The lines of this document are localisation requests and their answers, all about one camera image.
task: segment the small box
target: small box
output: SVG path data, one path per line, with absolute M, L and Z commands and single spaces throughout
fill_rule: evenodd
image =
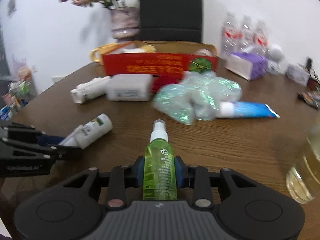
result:
M 252 80 L 266 74 L 268 60 L 258 54 L 233 52 L 229 56 L 226 68 L 237 75 Z
M 294 82 L 304 87 L 307 86 L 310 74 L 305 67 L 299 64 L 289 64 L 286 74 Z
M 148 101 L 152 83 L 152 75 L 114 75 L 106 85 L 107 99 L 111 101 Z

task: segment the red box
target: red box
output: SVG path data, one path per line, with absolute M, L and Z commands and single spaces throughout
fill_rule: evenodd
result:
M 139 48 L 146 44 L 154 46 L 157 52 L 119 53 L 123 48 Z M 151 74 L 181 79 L 183 71 L 202 73 L 209 69 L 216 70 L 218 58 L 192 54 L 199 49 L 207 49 L 216 56 L 216 48 L 213 45 L 202 43 L 131 41 L 119 44 L 118 47 L 103 54 L 102 59 L 107 76 L 116 74 Z

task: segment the flower vase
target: flower vase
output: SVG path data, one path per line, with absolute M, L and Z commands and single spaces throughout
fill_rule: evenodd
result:
M 112 37 L 118 41 L 134 40 L 139 30 L 139 9 L 120 7 L 111 10 Z

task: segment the green spray bottle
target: green spray bottle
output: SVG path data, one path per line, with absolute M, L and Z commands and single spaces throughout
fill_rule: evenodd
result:
M 145 152 L 143 176 L 144 200 L 177 199 L 174 156 L 163 120 L 156 120 L 153 124 Z

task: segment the plastic bag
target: plastic bag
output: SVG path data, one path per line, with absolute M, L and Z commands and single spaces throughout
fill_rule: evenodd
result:
M 237 101 L 241 88 L 236 82 L 217 77 L 209 71 L 184 72 L 179 84 L 161 88 L 153 100 L 154 107 L 174 120 L 191 125 L 193 120 L 213 120 L 219 113 L 221 101 Z

